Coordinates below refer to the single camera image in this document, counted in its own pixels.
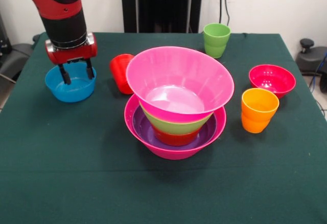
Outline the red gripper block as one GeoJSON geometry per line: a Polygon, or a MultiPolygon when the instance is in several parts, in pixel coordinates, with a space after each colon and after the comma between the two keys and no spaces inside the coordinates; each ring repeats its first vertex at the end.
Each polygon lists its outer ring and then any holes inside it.
{"type": "Polygon", "coordinates": [[[90,58],[95,57],[98,53],[98,46],[94,33],[87,33],[86,41],[82,45],[74,48],[56,48],[48,39],[45,41],[45,50],[51,62],[58,65],[64,84],[71,84],[71,78],[66,68],[68,67],[67,62],[73,60],[84,59],[88,78],[92,80],[95,77],[90,60],[90,58]]]}

